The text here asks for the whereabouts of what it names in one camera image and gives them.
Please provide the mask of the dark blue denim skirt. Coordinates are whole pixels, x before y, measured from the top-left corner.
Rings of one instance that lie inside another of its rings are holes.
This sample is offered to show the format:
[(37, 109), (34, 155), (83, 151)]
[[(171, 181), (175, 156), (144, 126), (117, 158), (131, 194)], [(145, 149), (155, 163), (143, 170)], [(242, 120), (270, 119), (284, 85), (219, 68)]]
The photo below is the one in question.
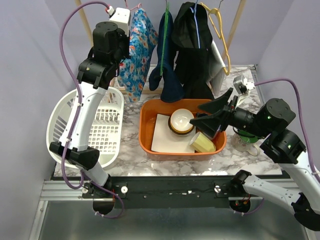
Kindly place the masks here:
[(177, 49), (172, 41), (171, 35), (174, 29), (174, 22), (171, 13), (168, 14), (167, 38), (165, 41), (165, 57), (163, 65), (163, 76), (160, 76), (159, 60), (156, 67), (152, 70), (149, 76), (149, 89), (155, 91), (160, 81), (164, 81), (160, 99), (166, 103), (173, 103), (181, 100), (184, 95), (184, 89), (180, 83), (176, 73), (174, 72), (174, 60)]

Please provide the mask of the green hanger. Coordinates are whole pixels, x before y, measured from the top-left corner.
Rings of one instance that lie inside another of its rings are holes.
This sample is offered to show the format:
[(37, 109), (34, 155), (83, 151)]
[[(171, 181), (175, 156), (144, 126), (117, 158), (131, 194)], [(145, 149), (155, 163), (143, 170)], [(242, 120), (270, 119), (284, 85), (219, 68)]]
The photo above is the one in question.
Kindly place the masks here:
[(168, 33), (168, 21), (169, 21), (169, 8), (170, 4), (165, 0), (165, 12), (162, 15), (159, 24), (159, 40), (158, 40), (158, 60), (159, 60), (159, 75), (162, 77), (164, 73), (164, 62), (166, 52), (166, 40)]

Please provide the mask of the floral blue skirt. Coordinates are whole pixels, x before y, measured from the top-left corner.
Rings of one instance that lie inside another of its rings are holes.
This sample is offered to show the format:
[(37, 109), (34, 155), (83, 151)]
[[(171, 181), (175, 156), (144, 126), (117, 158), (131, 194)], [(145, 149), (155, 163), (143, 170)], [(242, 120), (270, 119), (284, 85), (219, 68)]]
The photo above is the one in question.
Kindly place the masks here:
[(132, 17), (129, 38), (129, 59), (119, 65), (117, 81), (124, 87), (128, 101), (134, 103), (141, 98), (151, 65), (154, 48), (158, 44), (158, 33), (143, 8)]

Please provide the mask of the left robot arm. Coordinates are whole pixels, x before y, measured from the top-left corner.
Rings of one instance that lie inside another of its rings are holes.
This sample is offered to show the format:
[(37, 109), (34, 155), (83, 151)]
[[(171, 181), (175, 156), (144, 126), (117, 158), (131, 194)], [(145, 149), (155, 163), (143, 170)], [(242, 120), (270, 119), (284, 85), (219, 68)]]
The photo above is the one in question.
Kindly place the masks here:
[(89, 146), (89, 136), (111, 80), (121, 61), (129, 58), (130, 38), (111, 21), (97, 23), (92, 36), (93, 47), (78, 67), (76, 96), (66, 128), (49, 150), (82, 170), (95, 183), (93, 191), (104, 198), (110, 194), (111, 180), (99, 163), (99, 150)]

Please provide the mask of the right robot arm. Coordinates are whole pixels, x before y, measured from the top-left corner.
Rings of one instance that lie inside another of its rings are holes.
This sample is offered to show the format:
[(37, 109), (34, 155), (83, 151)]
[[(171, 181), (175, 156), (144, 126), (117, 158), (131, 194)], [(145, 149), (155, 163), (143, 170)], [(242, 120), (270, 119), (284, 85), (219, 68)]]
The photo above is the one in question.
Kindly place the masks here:
[(237, 107), (237, 96), (229, 99), (232, 92), (233, 88), (229, 88), (222, 96), (199, 105), (198, 109), (207, 115), (197, 116), (190, 123), (210, 137), (232, 126), (263, 139), (260, 148), (289, 174), (300, 192), (294, 193), (240, 170), (227, 184), (228, 193), (259, 196), (290, 212), (304, 227), (319, 231), (320, 183), (313, 174), (304, 142), (287, 128), (296, 114), (280, 98), (268, 100), (257, 113), (252, 113)]

